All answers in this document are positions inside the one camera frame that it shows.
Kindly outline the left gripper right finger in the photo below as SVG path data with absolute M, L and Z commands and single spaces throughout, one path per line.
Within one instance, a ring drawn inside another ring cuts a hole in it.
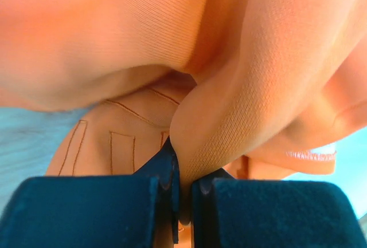
M 223 170 L 192 185 L 195 247 L 365 247 L 347 196 L 334 184 L 237 180 Z

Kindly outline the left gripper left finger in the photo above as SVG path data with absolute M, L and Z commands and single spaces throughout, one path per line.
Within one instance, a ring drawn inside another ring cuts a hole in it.
M 24 180 L 1 215 L 2 247 L 173 247 L 179 168 L 166 140 L 132 175 Z

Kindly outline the orange zip jacket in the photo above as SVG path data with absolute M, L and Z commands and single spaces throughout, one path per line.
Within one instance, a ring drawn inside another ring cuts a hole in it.
M 88 107 L 44 176 L 132 175 L 166 140 L 192 185 L 330 174 L 366 127 L 366 0 L 1 0 L 1 107 Z

